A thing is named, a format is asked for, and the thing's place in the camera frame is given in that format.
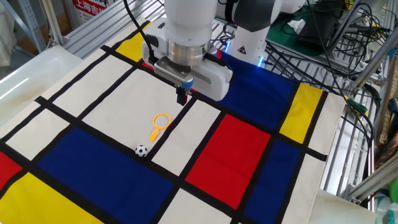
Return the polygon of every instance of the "red rectangle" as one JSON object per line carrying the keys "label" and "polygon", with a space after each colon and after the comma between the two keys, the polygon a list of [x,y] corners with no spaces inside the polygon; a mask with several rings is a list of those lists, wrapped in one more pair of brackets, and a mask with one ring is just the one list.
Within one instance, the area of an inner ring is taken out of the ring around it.
{"label": "red rectangle", "polygon": [[269,138],[269,134],[226,115],[186,181],[237,209]]}
{"label": "red rectangle", "polygon": [[22,167],[0,152],[0,190],[4,184],[16,173],[22,170]]}

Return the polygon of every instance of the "blue led light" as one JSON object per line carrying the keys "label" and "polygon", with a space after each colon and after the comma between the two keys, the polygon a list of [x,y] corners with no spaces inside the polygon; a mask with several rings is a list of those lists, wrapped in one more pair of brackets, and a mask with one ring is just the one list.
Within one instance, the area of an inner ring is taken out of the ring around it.
{"label": "blue led light", "polygon": [[226,48],[225,48],[225,51],[224,51],[225,53],[227,52],[230,43],[231,43],[231,41],[228,41],[228,44],[226,44]]}
{"label": "blue led light", "polygon": [[258,67],[260,67],[261,66],[261,64],[262,64],[262,60],[264,59],[264,56],[261,56],[261,58],[260,58],[260,61],[259,61],[259,64],[257,65]]}

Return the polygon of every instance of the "blue rectangle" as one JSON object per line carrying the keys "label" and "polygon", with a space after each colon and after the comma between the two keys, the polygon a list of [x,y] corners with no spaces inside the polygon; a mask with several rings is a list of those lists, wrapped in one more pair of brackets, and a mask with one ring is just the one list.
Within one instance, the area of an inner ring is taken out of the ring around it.
{"label": "blue rectangle", "polygon": [[244,211],[260,224],[275,222],[300,151],[276,140]]}
{"label": "blue rectangle", "polygon": [[149,223],[173,186],[78,128],[38,165],[123,223]]}
{"label": "blue rectangle", "polygon": [[234,70],[234,80],[220,103],[271,130],[275,130],[297,84],[227,54],[223,60]]}

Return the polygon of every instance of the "black logo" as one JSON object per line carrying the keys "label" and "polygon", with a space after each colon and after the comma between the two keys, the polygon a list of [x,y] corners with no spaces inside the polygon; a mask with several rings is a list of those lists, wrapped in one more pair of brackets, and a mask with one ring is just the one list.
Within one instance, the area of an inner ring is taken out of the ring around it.
{"label": "black logo", "polygon": [[242,54],[246,54],[246,49],[244,46],[242,46],[240,49],[238,49],[238,52],[241,52]]}

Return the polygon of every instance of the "yellow rectangle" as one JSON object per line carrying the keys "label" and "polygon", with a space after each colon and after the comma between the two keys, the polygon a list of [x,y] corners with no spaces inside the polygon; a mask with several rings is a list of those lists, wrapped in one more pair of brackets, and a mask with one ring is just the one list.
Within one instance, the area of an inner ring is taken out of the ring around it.
{"label": "yellow rectangle", "polygon": [[317,88],[300,84],[280,133],[303,143],[322,92]]}
{"label": "yellow rectangle", "polygon": [[[143,30],[145,30],[150,24],[151,24],[151,22],[148,23],[148,25],[146,25]],[[131,59],[135,62],[138,62],[142,58],[141,46],[142,46],[143,42],[144,42],[144,39],[142,38],[141,34],[138,32],[131,39],[125,40],[116,49],[116,52],[123,54],[124,56],[128,57],[129,59]]]}
{"label": "yellow rectangle", "polygon": [[30,173],[0,200],[0,223],[102,223]]}

